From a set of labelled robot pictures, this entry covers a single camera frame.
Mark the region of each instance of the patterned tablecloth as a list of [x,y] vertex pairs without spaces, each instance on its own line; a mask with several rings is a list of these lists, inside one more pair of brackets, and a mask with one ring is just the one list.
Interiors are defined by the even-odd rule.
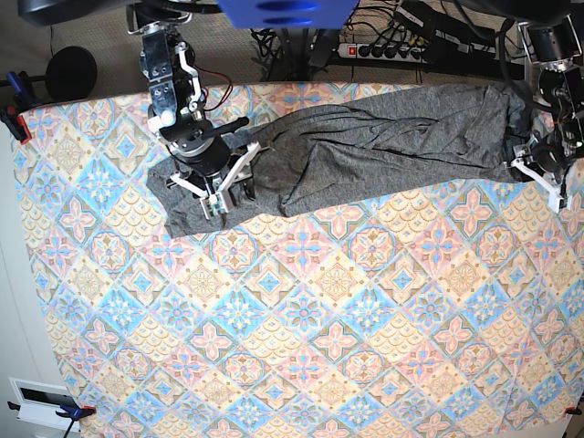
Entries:
[[[397,87],[236,87],[254,125]],[[220,89],[212,89],[215,99]],[[584,166],[453,181],[171,240],[145,95],[37,109],[14,145],[39,303],[84,436],[463,438],[563,418],[584,387]]]

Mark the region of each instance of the power strip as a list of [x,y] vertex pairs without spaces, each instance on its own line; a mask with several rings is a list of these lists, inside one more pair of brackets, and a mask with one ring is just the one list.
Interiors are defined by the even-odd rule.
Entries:
[[426,64],[422,59],[422,50],[419,47],[414,47],[410,50],[409,47],[395,49],[395,45],[383,47],[377,45],[371,47],[369,44],[339,44],[339,57],[347,59],[376,59],[378,61],[401,61],[401,62],[415,62],[418,64]]

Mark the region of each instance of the white wall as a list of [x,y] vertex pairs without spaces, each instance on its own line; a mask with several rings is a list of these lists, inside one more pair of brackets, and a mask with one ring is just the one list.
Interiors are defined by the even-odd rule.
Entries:
[[10,142],[0,123],[0,437],[61,437],[62,431],[20,422],[6,403],[17,402],[8,377],[63,386],[26,253]]

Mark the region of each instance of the floor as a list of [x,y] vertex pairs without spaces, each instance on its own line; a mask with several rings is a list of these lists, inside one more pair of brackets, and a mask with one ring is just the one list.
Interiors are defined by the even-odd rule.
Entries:
[[[375,3],[376,0],[363,0]],[[440,8],[439,2],[430,2]],[[42,75],[51,58],[50,30],[34,27],[18,17],[17,1],[0,2],[0,78],[14,70],[25,70],[29,75]],[[447,6],[455,15],[454,8]],[[496,18],[476,15],[480,24],[497,26]],[[375,22],[375,16],[366,17]],[[234,83],[254,83],[261,78],[260,67],[252,61],[256,56],[256,44],[249,31],[233,29],[224,16],[195,16],[193,21],[181,28],[186,40],[194,47],[197,63],[203,68],[212,68],[229,75]],[[371,41],[370,35],[361,33],[358,41]],[[145,89],[145,79],[138,68],[138,54],[141,42],[137,36],[126,32],[125,14],[122,9],[108,11],[97,16],[88,16],[76,21],[53,26],[53,49],[55,52],[67,46],[82,46],[88,49],[99,66],[98,83],[92,97],[115,96],[135,93]],[[413,71],[387,70],[380,68],[356,68],[355,82],[415,83]],[[351,69],[330,68],[317,76],[320,81],[349,81]],[[424,74],[424,84],[450,82],[484,83],[479,79],[456,76]],[[44,97],[44,88],[38,88],[38,95]],[[0,89],[0,104],[11,99],[9,88]]]

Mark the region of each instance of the gray cloth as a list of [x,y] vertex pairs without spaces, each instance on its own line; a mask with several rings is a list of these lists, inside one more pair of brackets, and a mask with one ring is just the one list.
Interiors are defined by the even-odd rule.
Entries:
[[294,216],[454,179],[515,181],[506,168],[529,128],[523,102],[503,85],[409,89],[302,109],[224,139],[232,148],[259,141],[256,201],[234,189],[236,208],[205,220],[190,192],[166,188],[172,159],[149,171],[172,237],[231,228],[258,214]]

